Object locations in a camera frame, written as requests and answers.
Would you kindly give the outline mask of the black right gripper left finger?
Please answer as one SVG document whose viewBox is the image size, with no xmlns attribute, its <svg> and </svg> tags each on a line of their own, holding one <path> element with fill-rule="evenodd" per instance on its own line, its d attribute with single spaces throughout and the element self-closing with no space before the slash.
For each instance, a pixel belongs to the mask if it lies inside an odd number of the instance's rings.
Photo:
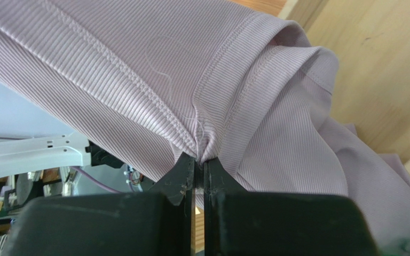
<svg viewBox="0 0 410 256">
<path fill-rule="evenodd" d="M 2 255 L 195 255 L 194 169 L 181 154 L 144 192 L 32 200 Z"/>
</svg>

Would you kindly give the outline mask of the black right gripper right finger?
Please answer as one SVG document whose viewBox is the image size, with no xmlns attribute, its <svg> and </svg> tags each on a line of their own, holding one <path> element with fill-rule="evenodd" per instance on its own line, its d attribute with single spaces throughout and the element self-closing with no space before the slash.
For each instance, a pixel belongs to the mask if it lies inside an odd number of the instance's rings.
<svg viewBox="0 0 410 256">
<path fill-rule="evenodd" d="M 205 255 L 379 255 L 365 218 L 336 195 L 249 192 L 203 165 Z"/>
</svg>

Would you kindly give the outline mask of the lilac ribbed tank top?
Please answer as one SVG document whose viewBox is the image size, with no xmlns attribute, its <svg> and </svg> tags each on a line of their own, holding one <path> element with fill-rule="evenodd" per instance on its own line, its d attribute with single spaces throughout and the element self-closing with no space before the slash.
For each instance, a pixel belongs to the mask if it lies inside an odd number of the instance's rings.
<svg viewBox="0 0 410 256">
<path fill-rule="evenodd" d="M 152 180 L 218 157 L 249 190 L 349 197 L 410 255 L 410 176 L 330 117 L 337 70 L 229 1 L 0 1 L 0 82 Z"/>
</svg>

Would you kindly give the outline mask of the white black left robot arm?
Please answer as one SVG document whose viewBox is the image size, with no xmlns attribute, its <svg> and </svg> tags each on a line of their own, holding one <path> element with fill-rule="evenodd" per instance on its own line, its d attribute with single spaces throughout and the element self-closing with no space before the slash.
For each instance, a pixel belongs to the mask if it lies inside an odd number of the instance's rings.
<svg viewBox="0 0 410 256">
<path fill-rule="evenodd" d="M 88 140 L 0 142 L 0 177 L 91 163 Z M 195 255 L 195 160 L 181 154 L 149 190 L 32 199 L 17 216 L 2 255 Z"/>
</svg>

